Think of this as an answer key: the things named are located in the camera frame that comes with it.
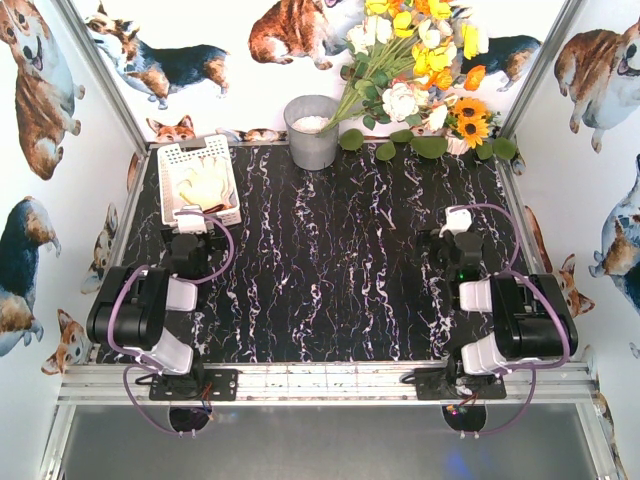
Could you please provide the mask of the cream knit glove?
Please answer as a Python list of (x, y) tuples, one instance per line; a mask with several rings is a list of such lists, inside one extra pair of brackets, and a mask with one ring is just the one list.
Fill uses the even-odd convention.
[(174, 171), (173, 210), (198, 205), (204, 213), (229, 210), (235, 206), (233, 181), (228, 159), (207, 156), (193, 159)]

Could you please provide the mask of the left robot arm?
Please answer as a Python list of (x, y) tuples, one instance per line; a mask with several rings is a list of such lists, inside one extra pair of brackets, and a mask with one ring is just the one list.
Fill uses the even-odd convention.
[(208, 217), (204, 231), (173, 235), (168, 267), (111, 267), (87, 318), (90, 341), (150, 373), (189, 375), (194, 349), (165, 327), (166, 313), (194, 311), (199, 289), (229, 268), (234, 251), (229, 229)]

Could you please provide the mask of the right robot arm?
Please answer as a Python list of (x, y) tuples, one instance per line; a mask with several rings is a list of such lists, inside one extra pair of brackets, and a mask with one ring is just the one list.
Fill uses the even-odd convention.
[(482, 273), (484, 243), (475, 232), (421, 230), (416, 250), (443, 269), (454, 310), (491, 316), (488, 335), (454, 351), (465, 374), (559, 368), (576, 353), (577, 328), (554, 275)]

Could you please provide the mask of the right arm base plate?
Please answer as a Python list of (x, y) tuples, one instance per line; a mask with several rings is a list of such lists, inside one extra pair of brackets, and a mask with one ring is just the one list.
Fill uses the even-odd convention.
[(464, 371), (461, 360), (449, 359), (436, 366), (415, 368), (403, 375), (402, 384), (415, 388), (419, 400), (502, 400), (506, 388), (501, 376), (471, 375)]

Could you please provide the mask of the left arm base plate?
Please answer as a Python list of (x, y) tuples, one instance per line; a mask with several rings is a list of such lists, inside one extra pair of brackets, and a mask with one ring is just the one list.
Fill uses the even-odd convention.
[(239, 371), (228, 368), (204, 368), (185, 375), (154, 375), (151, 380), (151, 401), (234, 401)]

